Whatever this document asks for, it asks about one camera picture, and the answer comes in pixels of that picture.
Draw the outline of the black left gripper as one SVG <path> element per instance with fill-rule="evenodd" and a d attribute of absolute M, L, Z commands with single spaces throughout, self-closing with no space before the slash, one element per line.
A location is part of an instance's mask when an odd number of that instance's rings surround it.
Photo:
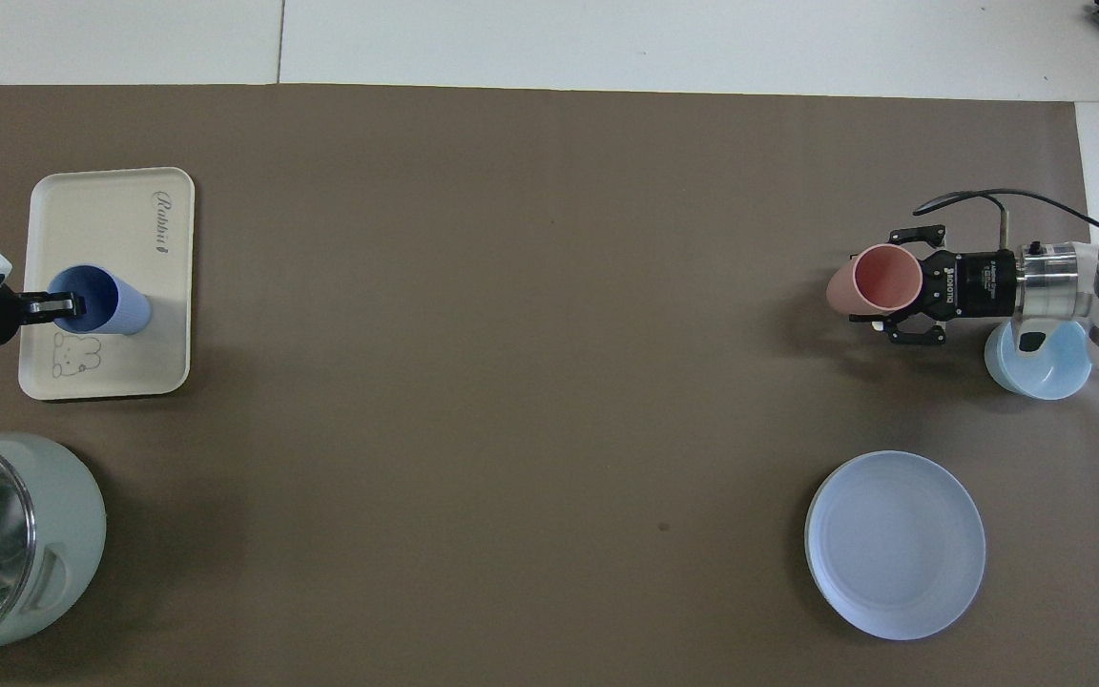
<path fill-rule="evenodd" d="M 4 346 L 23 324 L 49 324 L 56 319 L 80 318 L 86 301 L 77 293 L 21 293 L 0 288 L 0 346 Z"/>

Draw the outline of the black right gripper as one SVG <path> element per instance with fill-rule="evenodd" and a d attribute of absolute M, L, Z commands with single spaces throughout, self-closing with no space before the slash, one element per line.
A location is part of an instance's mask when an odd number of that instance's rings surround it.
<path fill-rule="evenodd" d="M 851 324 L 872 326 L 895 346 L 943 346 L 945 323 L 958 318 L 1004 318 L 1015 313 L 1019 261 L 1015 252 L 952 253 L 947 229 L 924 225 L 890 231 L 891 246 L 921 242 L 935 252 L 922 261 L 924 315 L 850 315 Z"/>

